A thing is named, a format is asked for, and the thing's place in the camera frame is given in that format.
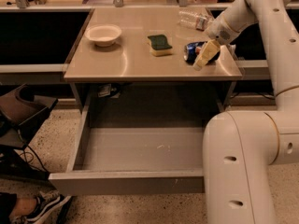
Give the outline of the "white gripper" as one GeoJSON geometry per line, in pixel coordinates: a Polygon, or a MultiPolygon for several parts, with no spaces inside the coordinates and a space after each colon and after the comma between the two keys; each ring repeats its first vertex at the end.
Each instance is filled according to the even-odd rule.
{"type": "Polygon", "coordinates": [[[199,71],[208,64],[221,50],[221,45],[227,45],[238,37],[236,32],[220,15],[205,29],[206,35],[213,39],[204,43],[192,67],[199,71]]]}

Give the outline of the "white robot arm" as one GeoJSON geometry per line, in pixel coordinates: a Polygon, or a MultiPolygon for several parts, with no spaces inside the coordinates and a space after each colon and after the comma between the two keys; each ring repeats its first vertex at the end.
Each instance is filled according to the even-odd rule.
{"type": "Polygon", "coordinates": [[[207,124],[208,224],[277,224],[267,168],[299,160],[299,33],[285,9],[290,1],[235,0],[206,29],[227,45],[259,25],[277,104],[271,111],[222,112],[207,124]]]}

